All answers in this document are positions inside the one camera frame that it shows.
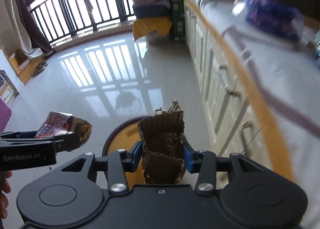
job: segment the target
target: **yellow cloth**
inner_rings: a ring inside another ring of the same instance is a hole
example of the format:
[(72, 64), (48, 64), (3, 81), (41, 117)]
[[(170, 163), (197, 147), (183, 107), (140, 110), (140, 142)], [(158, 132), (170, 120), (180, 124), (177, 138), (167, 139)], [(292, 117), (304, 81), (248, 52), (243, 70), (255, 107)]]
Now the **yellow cloth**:
[(170, 32), (172, 22), (167, 17), (151, 17), (136, 19), (133, 23), (134, 40), (148, 35), (152, 31), (157, 31), (161, 36)]

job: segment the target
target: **white cabinet door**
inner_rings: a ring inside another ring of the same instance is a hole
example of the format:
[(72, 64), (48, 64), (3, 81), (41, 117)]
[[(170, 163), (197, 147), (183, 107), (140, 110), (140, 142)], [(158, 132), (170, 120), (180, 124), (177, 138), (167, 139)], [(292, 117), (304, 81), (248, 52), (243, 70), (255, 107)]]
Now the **white cabinet door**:
[(247, 108), (231, 141), (225, 144), (220, 152), (219, 155), (222, 157), (229, 157), (230, 153), (241, 153), (262, 166), (272, 169), (267, 146), (251, 106)]
[(206, 102), (209, 90), (210, 90), (210, 81), (212, 75), (212, 65), (214, 60), (214, 51), (211, 47), (211, 33), (207, 30), (207, 43), (206, 43), (206, 52), (205, 52), (205, 65), (204, 65), (204, 77), (203, 77), (203, 85), (201, 89), (201, 95), (204, 102)]
[(213, 151), (217, 155), (221, 155), (225, 151), (225, 147), (235, 136), (249, 105), (246, 99), (246, 93), (238, 79), (234, 94), (228, 98), (228, 106), (221, 120), (219, 132), (217, 132), (216, 142), (213, 147)]
[(207, 30), (204, 24), (200, 20), (196, 21), (194, 65), (199, 84), (201, 84), (203, 80), (201, 77), (203, 76), (203, 65), (206, 53), (206, 35)]
[(188, 7), (184, 7), (184, 19), (186, 26), (186, 44), (191, 52), (191, 28), (190, 28), (190, 9)]
[(190, 14), (190, 33), (191, 33), (190, 54), (192, 59), (194, 60), (195, 47), (196, 47), (196, 16), (193, 13)]
[(220, 46), (214, 40), (211, 41), (211, 50), (214, 57), (212, 64), (210, 64), (211, 70), (210, 75), (208, 75), (209, 82), (205, 98), (210, 109), (215, 134), (218, 134), (230, 97), (237, 95), (235, 93), (236, 75), (229, 67)]

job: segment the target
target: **round trash can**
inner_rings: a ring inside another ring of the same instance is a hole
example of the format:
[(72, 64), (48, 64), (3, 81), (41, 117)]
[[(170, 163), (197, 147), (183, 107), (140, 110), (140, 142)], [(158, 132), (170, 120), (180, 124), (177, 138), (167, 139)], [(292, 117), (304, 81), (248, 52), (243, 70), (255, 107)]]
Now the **round trash can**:
[[(103, 146), (102, 156), (107, 156), (108, 152), (116, 151), (117, 149), (130, 150), (135, 142), (140, 141), (140, 135), (138, 132), (138, 121), (148, 116), (140, 116), (130, 119), (120, 126), (118, 126), (108, 137), (106, 143)], [(180, 177), (186, 172), (186, 167), (183, 165)], [(128, 182), (129, 189), (132, 189), (135, 184), (144, 184), (144, 177), (142, 171), (141, 161), (135, 173), (126, 172), (125, 177)]]

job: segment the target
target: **finger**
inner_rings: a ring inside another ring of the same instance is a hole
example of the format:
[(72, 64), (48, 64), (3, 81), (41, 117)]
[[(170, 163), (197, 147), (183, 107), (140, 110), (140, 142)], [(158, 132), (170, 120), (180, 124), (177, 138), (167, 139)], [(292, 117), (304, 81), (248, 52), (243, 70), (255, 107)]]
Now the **finger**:
[(12, 176), (12, 171), (5, 172), (5, 178), (10, 178)]
[(2, 190), (3, 190), (4, 193), (7, 193), (7, 194), (11, 192), (11, 188), (10, 188), (9, 182), (7, 180), (5, 180), (3, 182)]
[(7, 210), (5, 209), (0, 209), (0, 218), (1, 219), (6, 219), (8, 216)]
[(8, 205), (9, 205), (9, 201), (8, 201), (7, 197), (3, 193), (1, 193), (0, 194), (0, 209), (5, 209), (8, 207)]

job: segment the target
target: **white wall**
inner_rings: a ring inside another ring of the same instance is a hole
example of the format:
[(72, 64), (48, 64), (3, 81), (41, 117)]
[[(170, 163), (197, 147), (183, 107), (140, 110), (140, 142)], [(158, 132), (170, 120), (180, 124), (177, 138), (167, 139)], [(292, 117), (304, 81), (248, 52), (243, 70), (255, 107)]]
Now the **white wall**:
[(2, 49), (0, 49), (0, 69), (5, 70), (12, 84), (15, 86), (18, 92), (20, 92), (21, 89), (23, 88), (23, 83), (21, 82), (16, 72), (11, 67)]

